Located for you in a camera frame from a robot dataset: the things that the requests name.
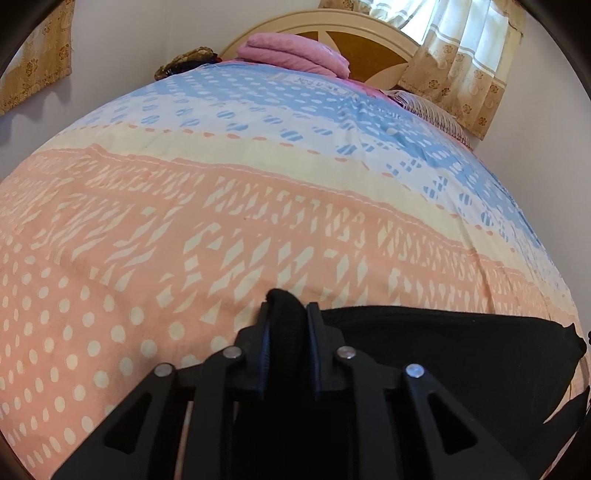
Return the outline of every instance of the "curtain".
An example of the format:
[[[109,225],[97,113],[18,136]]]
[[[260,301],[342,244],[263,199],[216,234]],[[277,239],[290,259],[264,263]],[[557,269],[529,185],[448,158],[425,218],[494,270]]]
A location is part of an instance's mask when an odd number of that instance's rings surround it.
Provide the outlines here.
[[[437,0],[431,4],[423,44],[399,85],[431,100],[483,139],[505,93],[523,36],[525,11],[515,0]],[[321,8],[367,13],[403,31],[405,22],[424,6],[418,0],[320,3]]]
[[[0,78],[0,116],[72,73],[74,0],[64,2],[29,35]]]

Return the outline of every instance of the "white wall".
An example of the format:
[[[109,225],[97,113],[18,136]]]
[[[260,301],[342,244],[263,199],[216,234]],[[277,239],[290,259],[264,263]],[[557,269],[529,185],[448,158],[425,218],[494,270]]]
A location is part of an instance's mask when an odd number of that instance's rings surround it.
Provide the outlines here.
[[[591,330],[591,100],[531,17],[476,154],[521,206]]]
[[[221,51],[238,35],[272,17],[317,8],[320,0],[171,0],[168,56],[200,46]]]
[[[73,73],[0,117],[0,179],[53,135],[154,80],[166,60],[170,0],[76,0]]]

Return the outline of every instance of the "wooden headboard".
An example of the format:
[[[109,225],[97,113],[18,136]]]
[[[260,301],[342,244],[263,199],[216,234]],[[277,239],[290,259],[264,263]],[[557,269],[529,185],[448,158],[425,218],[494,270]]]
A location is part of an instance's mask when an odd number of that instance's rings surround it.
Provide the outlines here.
[[[322,8],[267,20],[230,43],[221,58],[235,58],[238,47],[250,35],[260,32],[293,33],[317,40],[349,60],[352,80],[379,89],[390,89],[398,83],[419,46],[400,30],[376,18]]]

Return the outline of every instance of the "folded pink cloth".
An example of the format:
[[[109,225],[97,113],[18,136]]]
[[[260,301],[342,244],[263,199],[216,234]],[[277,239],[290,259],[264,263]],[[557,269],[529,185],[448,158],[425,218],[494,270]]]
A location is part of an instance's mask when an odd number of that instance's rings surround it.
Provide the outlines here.
[[[247,44],[241,45],[236,52],[238,56],[244,60],[268,63],[269,65],[296,70],[298,72],[317,73],[319,75],[324,75],[325,77],[336,77],[336,73],[331,72],[329,69],[317,65],[304,57],[294,55],[293,53],[270,50],[268,48],[251,47]]]
[[[329,69],[339,78],[349,78],[349,61],[340,53],[310,38],[289,33],[255,33],[248,37],[246,44],[298,55]]]

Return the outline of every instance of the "bed sheet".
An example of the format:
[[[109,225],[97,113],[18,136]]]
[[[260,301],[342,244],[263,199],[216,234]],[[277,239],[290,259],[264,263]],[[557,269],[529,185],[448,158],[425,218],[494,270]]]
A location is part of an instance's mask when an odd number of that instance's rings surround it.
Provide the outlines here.
[[[583,336],[541,242],[468,149],[391,102],[264,65],[162,80],[58,134],[0,186],[0,258],[0,426],[38,480],[154,365],[231,344],[274,287]],[[561,405],[589,384],[588,359]]]

